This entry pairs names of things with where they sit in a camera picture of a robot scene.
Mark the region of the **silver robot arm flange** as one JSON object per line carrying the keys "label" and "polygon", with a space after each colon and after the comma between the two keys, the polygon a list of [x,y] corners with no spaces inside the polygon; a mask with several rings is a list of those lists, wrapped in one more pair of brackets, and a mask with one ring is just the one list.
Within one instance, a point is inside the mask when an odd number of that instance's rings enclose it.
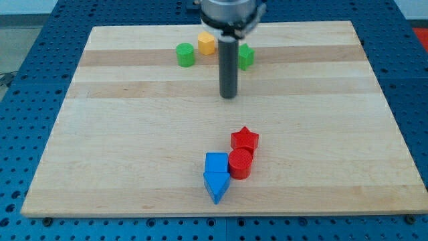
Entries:
{"label": "silver robot arm flange", "polygon": [[256,0],[202,0],[200,19],[203,28],[223,42],[244,39],[266,13],[265,3]]}

